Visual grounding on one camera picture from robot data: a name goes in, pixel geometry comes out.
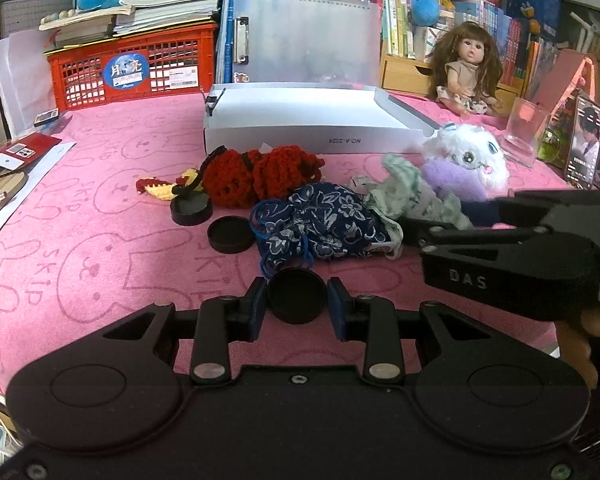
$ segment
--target blue round sticker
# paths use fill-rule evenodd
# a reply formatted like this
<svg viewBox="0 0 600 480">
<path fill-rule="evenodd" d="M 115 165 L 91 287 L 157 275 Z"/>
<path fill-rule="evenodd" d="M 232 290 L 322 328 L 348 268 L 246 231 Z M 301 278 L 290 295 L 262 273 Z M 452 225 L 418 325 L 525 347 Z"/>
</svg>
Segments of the blue round sticker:
<svg viewBox="0 0 600 480">
<path fill-rule="evenodd" d="M 104 82 L 116 90 L 135 88 L 149 76 L 149 63 L 142 54 L 125 52 L 104 68 Z"/>
</svg>

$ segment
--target metal rivet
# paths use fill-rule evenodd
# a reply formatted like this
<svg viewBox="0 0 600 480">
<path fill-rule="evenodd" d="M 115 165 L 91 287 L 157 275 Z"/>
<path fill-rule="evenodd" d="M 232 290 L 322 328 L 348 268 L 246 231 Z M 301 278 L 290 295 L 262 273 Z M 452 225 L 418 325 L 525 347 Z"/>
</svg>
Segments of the metal rivet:
<svg viewBox="0 0 600 480">
<path fill-rule="evenodd" d="M 27 467 L 27 476 L 31 478 L 31 480 L 45 480 L 46 469 L 40 464 L 31 464 Z"/>
<path fill-rule="evenodd" d="M 567 464 L 558 464 L 551 469 L 551 480 L 567 480 L 572 473 L 573 469 Z"/>
<path fill-rule="evenodd" d="M 291 382 L 293 384 L 307 384 L 309 378 L 306 375 L 292 375 Z"/>
<path fill-rule="evenodd" d="M 376 363 L 369 367 L 369 373 L 376 379 L 393 379 L 400 375 L 400 368 L 392 363 Z"/>
<path fill-rule="evenodd" d="M 200 379 L 217 379 L 224 375 L 225 368 L 218 363 L 202 363 L 193 368 L 193 373 Z"/>
</svg>

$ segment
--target black lid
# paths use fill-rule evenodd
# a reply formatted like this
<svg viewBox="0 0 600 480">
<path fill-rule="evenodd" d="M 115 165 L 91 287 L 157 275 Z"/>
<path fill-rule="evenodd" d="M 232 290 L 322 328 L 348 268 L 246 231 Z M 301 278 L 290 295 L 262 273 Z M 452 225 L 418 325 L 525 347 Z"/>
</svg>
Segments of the black lid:
<svg viewBox="0 0 600 480">
<path fill-rule="evenodd" d="M 222 254 L 237 254 L 256 241 L 249 220 L 243 216 L 223 216 L 211 222 L 206 230 L 209 245 Z"/>
<path fill-rule="evenodd" d="M 267 287 L 271 313 L 289 324 L 304 324 L 320 316 L 327 303 L 327 287 L 307 269 L 279 270 Z"/>
<path fill-rule="evenodd" d="M 178 225 L 199 225 L 211 218 L 214 207 L 209 195 L 190 191 L 171 200 L 171 219 Z"/>
</svg>

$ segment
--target grid paper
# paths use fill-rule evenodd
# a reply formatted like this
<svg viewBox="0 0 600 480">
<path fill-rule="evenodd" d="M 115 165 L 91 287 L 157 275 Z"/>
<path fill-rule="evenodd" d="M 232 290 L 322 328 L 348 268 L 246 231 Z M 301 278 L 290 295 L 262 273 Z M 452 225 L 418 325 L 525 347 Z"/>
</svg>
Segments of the grid paper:
<svg viewBox="0 0 600 480">
<path fill-rule="evenodd" d="M 12 0 L 0 5 L 0 36 L 38 28 L 45 16 L 72 8 L 72 0 Z"/>
</svg>

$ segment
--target transparent plastic cup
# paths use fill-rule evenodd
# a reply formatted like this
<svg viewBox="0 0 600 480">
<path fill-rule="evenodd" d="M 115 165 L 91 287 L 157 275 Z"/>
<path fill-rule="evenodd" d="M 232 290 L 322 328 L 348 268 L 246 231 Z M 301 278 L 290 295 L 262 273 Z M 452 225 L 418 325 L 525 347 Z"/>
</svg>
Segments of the transparent plastic cup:
<svg viewBox="0 0 600 480">
<path fill-rule="evenodd" d="M 507 131 L 500 136 L 500 147 L 510 160 L 532 168 L 544 138 L 549 113 L 517 97 L 513 103 Z"/>
</svg>

